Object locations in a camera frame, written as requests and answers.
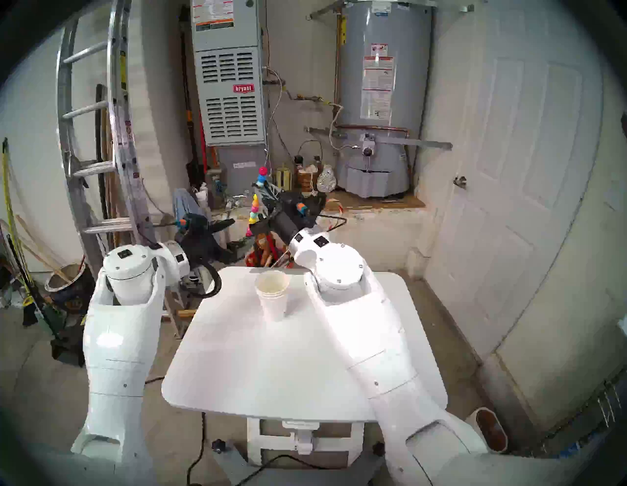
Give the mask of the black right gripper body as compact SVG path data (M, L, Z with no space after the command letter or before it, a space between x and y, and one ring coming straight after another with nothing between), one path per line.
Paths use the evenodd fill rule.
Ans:
M323 194L279 194L268 218L269 230L281 240L292 240L302 229L316 225L316 219L323 208Z

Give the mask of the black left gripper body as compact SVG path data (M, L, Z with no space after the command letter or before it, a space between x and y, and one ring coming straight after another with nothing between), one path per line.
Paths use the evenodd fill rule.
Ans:
M211 222L205 216L182 216L177 220L177 243L186 254L190 267L231 262L231 252L222 248L211 234Z

